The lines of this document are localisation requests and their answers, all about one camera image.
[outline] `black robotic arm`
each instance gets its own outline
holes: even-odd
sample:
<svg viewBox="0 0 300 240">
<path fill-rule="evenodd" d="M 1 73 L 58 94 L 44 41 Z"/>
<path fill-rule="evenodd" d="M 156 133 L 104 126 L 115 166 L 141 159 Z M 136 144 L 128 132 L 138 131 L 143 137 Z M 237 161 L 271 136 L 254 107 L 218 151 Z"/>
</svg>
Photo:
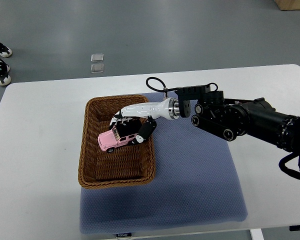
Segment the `black robotic arm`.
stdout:
<svg viewBox="0 0 300 240">
<path fill-rule="evenodd" d="M 151 87 L 149 77 L 146 84 L 152 90 L 167 94 L 175 91 L 177 101 L 171 109 L 177 117 L 190 116 L 190 100 L 197 100 L 194 106 L 195 115 L 191 117 L 192 124 L 206 132 L 227 141 L 233 141 L 238 136 L 248 134 L 267 143 L 276 145 L 290 155 L 279 162 L 280 169 L 289 176 L 300 180 L 300 172 L 286 167 L 286 163 L 299 157 L 300 169 L 300 117 L 277 112 L 264 98 L 255 100 L 227 99 L 223 91 L 218 91 L 215 83 L 200 86 L 188 86 L 163 90 Z"/>
</svg>

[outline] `white table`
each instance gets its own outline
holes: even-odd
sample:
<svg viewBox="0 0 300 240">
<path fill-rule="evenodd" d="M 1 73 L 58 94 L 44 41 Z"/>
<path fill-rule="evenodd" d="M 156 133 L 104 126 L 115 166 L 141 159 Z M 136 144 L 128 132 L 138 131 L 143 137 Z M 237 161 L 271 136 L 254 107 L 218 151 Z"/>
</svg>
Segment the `white table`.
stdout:
<svg viewBox="0 0 300 240">
<path fill-rule="evenodd" d="M 278 112 L 300 116 L 300 67 L 293 64 L 11 84 L 0 103 L 0 240 L 89 238 L 79 231 L 77 179 L 86 103 L 149 93 L 150 76 L 168 88 L 215 82 L 225 98 L 264 97 Z M 248 135 L 229 148 L 248 211 L 245 221 L 134 236 L 300 225 L 300 181 L 278 167 L 288 153 Z"/>
</svg>

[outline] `black cable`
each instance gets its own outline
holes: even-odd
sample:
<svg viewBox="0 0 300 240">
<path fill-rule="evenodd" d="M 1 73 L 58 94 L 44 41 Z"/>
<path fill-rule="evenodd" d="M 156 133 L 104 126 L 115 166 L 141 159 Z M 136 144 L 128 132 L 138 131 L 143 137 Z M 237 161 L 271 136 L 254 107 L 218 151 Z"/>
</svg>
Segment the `black cable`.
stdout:
<svg viewBox="0 0 300 240">
<path fill-rule="evenodd" d="M 163 90 L 160 90 L 160 89 L 156 89 L 152 86 L 149 85 L 149 80 L 151 79 L 154 79 L 154 80 L 157 80 L 159 81 L 162 85 L 163 85 Z M 164 81 L 162 81 L 160 78 L 157 78 L 155 76 L 151 76 L 151 77 L 148 77 L 145 81 L 145 84 L 148 88 L 150 88 L 151 90 L 153 91 L 156 91 L 156 92 L 159 92 L 159 93 L 167 93 L 167 92 L 171 92 L 171 91 L 175 91 L 175 90 L 178 90 L 180 89 L 180 87 L 175 87 L 175 88 L 167 88 Z M 210 86 L 210 85 L 215 85 L 216 89 L 214 90 L 214 92 L 216 92 L 218 90 L 218 85 L 214 82 L 210 82 L 209 84 L 207 84 L 207 86 Z"/>
<path fill-rule="evenodd" d="M 148 82 L 149 82 L 149 80 L 151 80 L 151 79 L 154 79 L 154 80 L 159 81 L 159 82 L 163 85 L 163 88 L 165 88 L 165 89 L 160 90 L 160 89 L 156 89 L 156 88 L 150 86 Z M 154 91 L 159 92 L 159 93 L 167 93 L 167 92 L 171 92 L 171 91 L 175 91 L 175 90 L 178 90 L 178 89 L 179 89 L 179 87 L 175 87 L 175 88 L 167 88 L 166 85 L 165 85 L 165 83 L 164 83 L 160 78 L 157 78 L 157 77 L 155 77 L 155 76 L 148 77 L 148 78 L 146 79 L 146 81 L 145 81 L 145 84 L 146 84 L 146 86 L 147 86 L 148 88 L 150 88 L 151 90 L 154 90 Z"/>
<path fill-rule="evenodd" d="M 287 168 L 286 167 L 286 163 L 289 162 L 290 160 L 298 157 L 299 155 L 297 153 L 291 153 L 288 156 L 285 156 L 284 158 L 282 158 L 279 162 L 279 168 L 281 169 L 282 172 L 284 172 L 285 174 L 289 175 L 290 177 L 293 177 L 294 179 L 298 179 L 300 180 L 300 172 Z"/>
<path fill-rule="evenodd" d="M 209 84 L 207 84 L 207 86 L 210 87 L 210 85 L 215 85 L 216 89 L 214 90 L 214 92 L 216 92 L 218 90 L 218 85 L 214 82 L 210 82 Z"/>
</svg>

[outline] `blue mat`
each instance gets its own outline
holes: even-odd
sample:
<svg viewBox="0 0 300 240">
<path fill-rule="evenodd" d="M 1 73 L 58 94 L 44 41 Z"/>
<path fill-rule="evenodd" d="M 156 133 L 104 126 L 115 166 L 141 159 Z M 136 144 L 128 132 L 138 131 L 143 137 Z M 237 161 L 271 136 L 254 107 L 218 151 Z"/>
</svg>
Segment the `blue mat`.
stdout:
<svg viewBox="0 0 300 240">
<path fill-rule="evenodd" d="M 163 100 L 163 93 L 144 95 L 150 102 Z M 172 92 L 169 97 L 177 96 Z M 192 110 L 195 104 L 191 101 Z M 194 127 L 190 117 L 156 122 L 154 180 L 140 186 L 82 188 L 83 234 L 169 229 L 247 217 L 227 142 Z"/>
</svg>

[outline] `toy car roof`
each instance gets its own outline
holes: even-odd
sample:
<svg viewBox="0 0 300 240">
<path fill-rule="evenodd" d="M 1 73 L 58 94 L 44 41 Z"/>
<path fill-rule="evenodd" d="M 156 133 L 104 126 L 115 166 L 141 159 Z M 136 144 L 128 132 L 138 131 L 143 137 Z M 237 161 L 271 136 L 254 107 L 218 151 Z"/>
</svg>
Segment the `toy car roof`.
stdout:
<svg viewBox="0 0 300 240">
<path fill-rule="evenodd" d="M 124 123 L 117 124 L 115 127 L 118 130 L 120 138 L 136 134 L 141 128 L 142 124 L 140 119 L 132 119 Z"/>
</svg>

